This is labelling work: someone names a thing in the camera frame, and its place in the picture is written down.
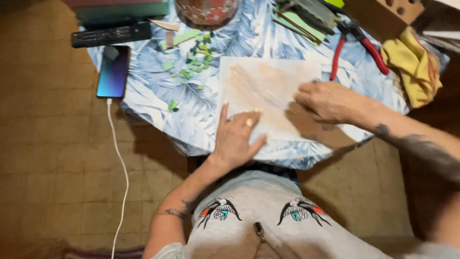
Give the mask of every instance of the yellow cloth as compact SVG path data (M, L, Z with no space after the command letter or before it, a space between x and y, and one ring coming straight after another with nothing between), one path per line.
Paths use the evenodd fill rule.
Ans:
M401 73L413 108L433 101L443 86L439 81L439 59L420 44L412 27L407 27L399 39L385 41L380 53L388 67L397 68Z

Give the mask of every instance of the zipper pull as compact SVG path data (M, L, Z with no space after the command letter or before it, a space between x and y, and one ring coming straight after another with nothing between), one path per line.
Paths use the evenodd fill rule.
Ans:
M254 223L254 230L256 231L256 235L260 237L260 241L262 243L265 243L265 237L264 237L264 228L262 227L262 224L260 222Z

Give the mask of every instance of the remote control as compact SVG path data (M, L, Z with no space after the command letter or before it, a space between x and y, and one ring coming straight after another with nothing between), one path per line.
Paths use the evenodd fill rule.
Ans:
M152 38L150 23L72 33L72 47L97 47Z

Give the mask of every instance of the white charging cable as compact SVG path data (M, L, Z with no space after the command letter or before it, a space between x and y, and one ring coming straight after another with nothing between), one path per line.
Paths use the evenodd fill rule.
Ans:
M126 203L126 196L128 195L129 180L128 180L128 172L126 171L125 162L123 161L123 158L121 158L120 151L118 150L118 145L116 143L115 127L114 127L114 123L112 122L112 115L110 113L111 105L112 105L112 99L109 98L107 99L107 114L109 117L110 126L112 127L112 134L114 136L115 150L116 150L116 153L118 154L118 157L120 158L121 164L123 165L123 170L125 171L125 176L126 176L126 192L125 192L125 197L123 197L123 205L121 206L121 220L120 220L120 224L118 225L118 229L116 230L114 244L112 247L112 259L114 259L116 238L118 236L118 232L120 231L121 224L123 223L123 216L125 214L125 203Z

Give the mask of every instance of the white paper sheet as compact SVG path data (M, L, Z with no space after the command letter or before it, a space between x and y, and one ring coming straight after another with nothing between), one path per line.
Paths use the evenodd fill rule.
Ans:
M268 133L271 140L309 141L286 117L299 84L321 78L321 64L315 54L308 60L221 57L217 114L228 100L228 117L261 108L263 115L251 140Z

